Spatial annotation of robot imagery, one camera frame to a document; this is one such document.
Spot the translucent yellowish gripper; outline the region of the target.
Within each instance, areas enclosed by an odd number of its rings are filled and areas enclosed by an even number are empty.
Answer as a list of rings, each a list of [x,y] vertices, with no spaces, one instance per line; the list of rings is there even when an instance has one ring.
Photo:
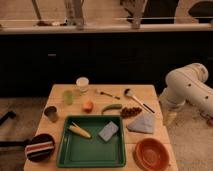
[[[178,106],[170,103],[161,103],[161,110],[163,115],[163,124],[170,125],[177,116]]]

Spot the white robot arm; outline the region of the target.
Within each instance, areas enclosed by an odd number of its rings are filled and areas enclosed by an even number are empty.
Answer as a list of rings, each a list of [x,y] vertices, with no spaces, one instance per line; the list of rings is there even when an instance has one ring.
[[[159,96],[165,126],[172,123],[187,101],[213,118],[213,88],[205,84],[208,76],[207,68],[200,63],[174,69],[166,75],[167,87]]]

